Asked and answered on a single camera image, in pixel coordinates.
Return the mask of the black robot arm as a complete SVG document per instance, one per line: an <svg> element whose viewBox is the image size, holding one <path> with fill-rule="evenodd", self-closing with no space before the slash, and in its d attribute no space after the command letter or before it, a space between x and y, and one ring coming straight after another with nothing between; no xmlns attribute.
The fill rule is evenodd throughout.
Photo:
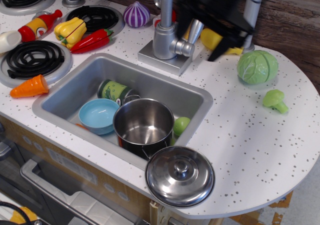
<svg viewBox="0 0 320 225"><path fill-rule="evenodd" d="M241 47L254 28L238 10L240 0L179 0L176 36L180 39L192 20L198 20L222 36L208 61L213 62L229 48Z"/></svg>

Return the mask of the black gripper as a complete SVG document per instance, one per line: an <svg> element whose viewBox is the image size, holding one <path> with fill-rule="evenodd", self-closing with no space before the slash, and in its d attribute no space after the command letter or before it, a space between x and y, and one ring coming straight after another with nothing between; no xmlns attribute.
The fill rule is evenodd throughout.
<svg viewBox="0 0 320 225"><path fill-rule="evenodd" d="M193 20L198 20L223 38L208 58L214 62L230 47L240 47L254 28L238 10L241 0L178 0L176 38L182 39L190 30Z"/></svg>

